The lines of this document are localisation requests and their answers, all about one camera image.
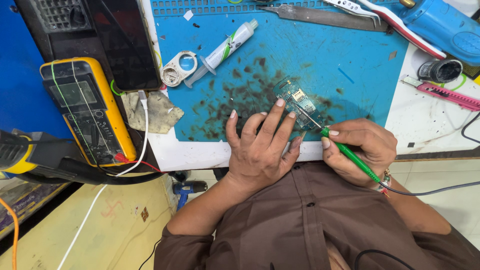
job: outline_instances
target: small screw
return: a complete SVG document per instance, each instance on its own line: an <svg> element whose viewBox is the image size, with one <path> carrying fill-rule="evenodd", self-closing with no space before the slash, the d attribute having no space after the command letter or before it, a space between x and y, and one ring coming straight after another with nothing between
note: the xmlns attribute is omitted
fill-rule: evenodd
<svg viewBox="0 0 480 270"><path fill-rule="evenodd" d="M14 5L11 5L11 6L10 6L10 10L11 10L12 12L18 13L18 8L17 8L16 6L14 6Z"/></svg>

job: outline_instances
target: green soldering iron handle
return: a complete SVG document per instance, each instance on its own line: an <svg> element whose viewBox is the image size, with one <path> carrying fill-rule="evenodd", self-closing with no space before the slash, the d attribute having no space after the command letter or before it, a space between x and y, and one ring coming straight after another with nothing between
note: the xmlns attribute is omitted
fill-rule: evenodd
<svg viewBox="0 0 480 270"><path fill-rule="evenodd" d="M324 129L321 131L322 135L328 138L328 132L330 129L328 127L324 127ZM380 178L368 167L367 164L363 162L355 153L350 150L346 145L342 143L335 142L336 146L342 153L345 154L349 159L353 161L362 171L364 171L369 177L371 177L375 182L380 182Z"/></svg>

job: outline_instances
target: digital multimeter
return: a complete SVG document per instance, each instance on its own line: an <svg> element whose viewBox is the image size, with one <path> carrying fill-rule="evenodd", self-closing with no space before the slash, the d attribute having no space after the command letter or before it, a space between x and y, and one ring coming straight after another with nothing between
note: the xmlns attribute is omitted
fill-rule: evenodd
<svg viewBox="0 0 480 270"><path fill-rule="evenodd" d="M43 64L40 73L90 165L124 164L114 159L117 153L135 160L135 147L97 60L78 57L54 61Z"/></svg>

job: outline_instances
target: smartphone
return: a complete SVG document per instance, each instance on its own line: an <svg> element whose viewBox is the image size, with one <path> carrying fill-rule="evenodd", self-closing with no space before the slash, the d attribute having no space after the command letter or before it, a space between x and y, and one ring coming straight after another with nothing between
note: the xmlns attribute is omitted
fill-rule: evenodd
<svg viewBox="0 0 480 270"><path fill-rule="evenodd" d="M118 89L160 88L158 63L139 0L85 2Z"/></svg>

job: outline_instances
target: white table surface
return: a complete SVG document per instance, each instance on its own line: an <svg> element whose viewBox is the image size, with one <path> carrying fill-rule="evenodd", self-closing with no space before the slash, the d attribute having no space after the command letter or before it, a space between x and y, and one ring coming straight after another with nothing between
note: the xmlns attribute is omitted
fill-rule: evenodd
<svg viewBox="0 0 480 270"><path fill-rule="evenodd" d="M480 6L476 0L444 1L467 16L473 15ZM143 6L154 49L160 51L149 1L144 0ZM417 78L418 68L430 60L433 60L433 57L409 44L398 79L407 75ZM462 77L448 83L445 88L452 89L458 86L461 80ZM468 78L456 91L480 99L480 86ZM399 155L469 150L479 145L463 138L460 131L476 114L477 112L462 109L455 103L425 94L399 81L385 128L397 138ZM466 135L480 139L480 120L470 125ZM180 142L175 136L175 127L165 135L149 133L148 140L163 171L228 167L230 146L227 142ZM407 147L412 142L415 146ZM303 142L298 161L321 160L322 150L321 142Z"/></svg>

